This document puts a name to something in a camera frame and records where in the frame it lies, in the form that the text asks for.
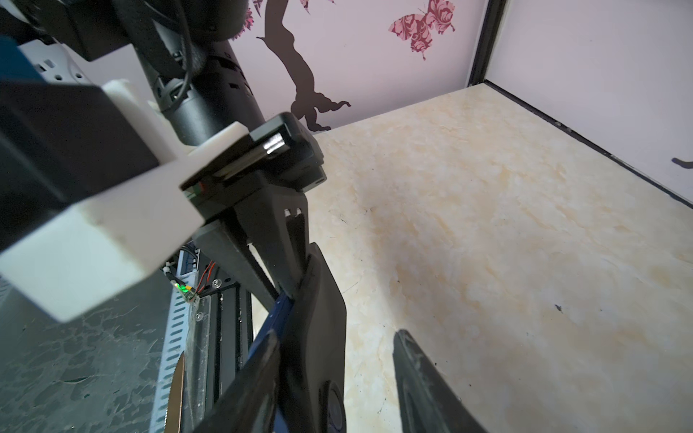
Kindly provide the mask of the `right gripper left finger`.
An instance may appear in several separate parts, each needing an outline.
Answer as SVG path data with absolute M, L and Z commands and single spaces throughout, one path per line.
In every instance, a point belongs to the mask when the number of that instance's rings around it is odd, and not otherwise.
M 271 331 L 194 432 L 273 432 L 280 365 L 280 341 Z

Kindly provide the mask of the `dark blue phone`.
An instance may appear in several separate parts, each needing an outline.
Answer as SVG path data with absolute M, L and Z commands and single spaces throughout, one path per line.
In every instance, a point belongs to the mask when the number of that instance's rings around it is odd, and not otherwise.
M 276 333 L 278 338 L 283 336 L 283 330 L 285 328 L 288 317 L 291 314 L 293 307 L 293 300 L 290 299 L 285 293 L 281 294 L 273 308 L 270 310 L 267 318 L 263 322 L 258 334 L 254 338 L 254 342 L 250 346 L 248 359 L 254 356 L 254 352 L 261 345 L 262 341 L 265 339 L 266 335 L 271 331 Z M 288 433 L 289 428 L 283 417 L 282 410 L 279 406 L 276 407 L 275 418 L 274 418 L 274 432 L 275 433 Z

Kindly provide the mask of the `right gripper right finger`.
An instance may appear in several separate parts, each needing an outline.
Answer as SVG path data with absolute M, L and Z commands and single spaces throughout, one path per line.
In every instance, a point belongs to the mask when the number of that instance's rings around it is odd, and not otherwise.
M 404 432 L 484 432 L 413 336 L 393 339 L 393 362 Z

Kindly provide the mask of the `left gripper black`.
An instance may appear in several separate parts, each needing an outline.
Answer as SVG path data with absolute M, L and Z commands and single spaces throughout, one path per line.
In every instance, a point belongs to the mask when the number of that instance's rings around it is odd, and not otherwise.
M 308 201 L 302 193 L 327 179 L 323 163 L 316 138 L 286 112 L 242 136 L 182 183 L 207 222 L 239 202 L 241 226 L 220 218 L 199 228 L 192 240 L 267 311 L 279 294 L 251 253 L 248 237 L 275 286 L 296 297 L 308 263 Z

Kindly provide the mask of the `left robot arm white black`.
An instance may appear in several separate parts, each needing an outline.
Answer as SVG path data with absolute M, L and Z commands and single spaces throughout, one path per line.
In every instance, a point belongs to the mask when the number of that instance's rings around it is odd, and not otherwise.
M 1 5 L 1 274 L 68 322 L 193 240 L 266 306 L 298 299 L 323 157 L 265 120 L 230 47 L 245 1 Z

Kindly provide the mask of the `black phone case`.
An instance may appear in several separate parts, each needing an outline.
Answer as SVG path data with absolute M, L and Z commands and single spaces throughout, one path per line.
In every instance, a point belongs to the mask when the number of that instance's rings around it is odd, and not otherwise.
M 288 432 L 345 432 L 347 308 L 313 243 L 281 340 L 279 408 Z

